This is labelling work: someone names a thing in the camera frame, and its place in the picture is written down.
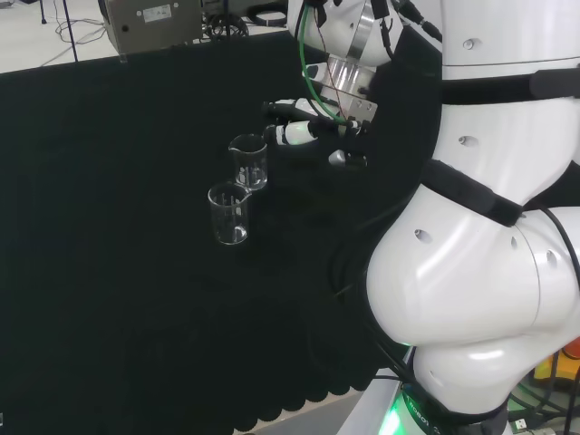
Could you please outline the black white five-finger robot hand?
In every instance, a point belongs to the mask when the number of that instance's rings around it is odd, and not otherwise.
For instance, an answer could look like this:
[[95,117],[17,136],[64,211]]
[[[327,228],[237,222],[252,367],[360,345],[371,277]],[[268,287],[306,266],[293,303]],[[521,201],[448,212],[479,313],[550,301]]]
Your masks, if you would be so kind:
[[262,112],[275,121],[263,133],[268,144],[304,148],[319,141],[322,133],[332,133],[343,142],[328,155],[327,160],[332,167],[354,170],[368,167],[365,152],[349,147],[359,136],[367,133],[370,126],[368,121],[358,121],[354,117],[338,121],[338,111],[332,116],[321,103],[306,98],[265,101]]

